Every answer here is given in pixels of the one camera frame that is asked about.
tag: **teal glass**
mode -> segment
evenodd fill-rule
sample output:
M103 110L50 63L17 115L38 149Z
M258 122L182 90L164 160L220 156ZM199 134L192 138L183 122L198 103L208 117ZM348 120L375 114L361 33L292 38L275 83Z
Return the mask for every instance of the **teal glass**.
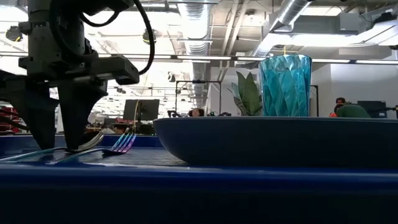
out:
M312 59L278 55L259 65L264 116L308 116Z

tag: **green object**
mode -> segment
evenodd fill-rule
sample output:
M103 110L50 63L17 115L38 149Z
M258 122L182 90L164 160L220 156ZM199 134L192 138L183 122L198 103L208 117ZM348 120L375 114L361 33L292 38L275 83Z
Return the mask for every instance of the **green object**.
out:
M244 91L244 83L246 82L246 79L244 78L242 73L236 72L236 74L238 75L239 98L242 99L243 98L243 91Z
M337 109L336 115L339 118L370 118L368 112L359 105L344 105Z
M241 110L243 116L260 116L262 112L261 95L253 80L251 73L245 78L241 73L238 75L238 84L232 83L234 102Z
M239 93L238 85L236 83L232 83L231 86L232 86L232 90L234 91L235 97L237 97L238 99L241 100L242 98L241 98L241 94Z

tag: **ductwork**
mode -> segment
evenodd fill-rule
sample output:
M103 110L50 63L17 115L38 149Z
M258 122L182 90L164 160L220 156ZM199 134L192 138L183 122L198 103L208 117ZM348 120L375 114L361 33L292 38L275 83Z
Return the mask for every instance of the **ductwork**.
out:
M252 56L265 57L271 48L276 45L271 41L269 35L272 34L269 34L269 32L283 26L287 26L287 31L291 30L294 21L296 21L311 2L312 0L284 0L279 11L267 16L263 29L264 39L252 52Z
M295 12L301 13L302 4ZM290 16L285 8L271 14L264 23L264 40L252 56L265 57L275 45L299 45L310 47L369 47L386 45L396 49L398 45L398 4L373 11L339 13L337 16Z
M209 38L210 4L178 4L183 22L183 34L187 39L200 40ZM208 42L189 41L185 43L187 54L208 55ZM205 80L206 64L192 63L192 80ZM203 95L203 85L192 85L195 98ZM205 100L198 100L197 107L205 105Z

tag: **fluorescent light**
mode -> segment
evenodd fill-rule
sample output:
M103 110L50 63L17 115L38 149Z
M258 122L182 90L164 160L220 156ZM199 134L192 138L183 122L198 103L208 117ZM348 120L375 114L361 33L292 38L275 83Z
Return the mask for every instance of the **fluorescent light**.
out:
M178 42L213 43L209 39L177 39Z
M11 57L26 57L28 54L24 52L0 52L0 56L11 56Z
M209 60L182 60L182 62L192 62L192 63L211 63Z
M315 63L349 63L347 59L312 59Z
M99 56L99 57L110 57L110 56L112 56L112 55L110 55L110 54L99 54L98 56Z
M159 4L159 3L145 4L145 3L142 3L142 6L143 6L143 7L165 7L165 4ZM174 5L174 4L171 4L171 5L169 5L169 8L171 8L171 9L176 9L177 6Z
M398 60L357 60L355 63L373 65L398 65Z
M337 16L341 13L344 6L330 7L330 6L309 6L300 14L301 16Z
M221 0L168 0L168 3L218 4Z
M231 60L228 56L195 56L195 55L178 55L178 59L183 60Z
M126 58L129 59L149 59L149 55L124 55ZM170 55L155 55L154 59L170 59L172 58Z
M344 47L356 43L355 36L330 34L297 34L290 45L307 47Z
M266 58L262 57L238 57L238 60L240 61L253 61L253 62L261 62L262 60L265 60Z

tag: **plant leaf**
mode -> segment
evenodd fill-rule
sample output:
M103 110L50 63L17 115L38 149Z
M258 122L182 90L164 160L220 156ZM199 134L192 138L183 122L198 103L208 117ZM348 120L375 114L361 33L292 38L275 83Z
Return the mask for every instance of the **plant leaf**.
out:
M259 110L254 113L254 116L262 116L262 105L260 105Z
M239 108L239 110L241 110L243 116L249 115L247 109L243 106L242 101L238 97L234 96L234 102L235 102L236 106Z
M231 86L232 86L232 90L233 90L234 96L239 98L239 99L241 99L241 95L239 94L238 85L236 83L232 83Z
M239 90L239 96L240 96L240 99L243 99L244 84L245 84L245 82L246 82L246 79L244 78L244 76L242 75L242 73L236 72L236 74L238 75L238 90Z
M242 97L242 103L247 109L249 114L254 114L260 108L259 92L257 90L257 85L253 80L253 75L248 74L246 82L244 83L244 93Z

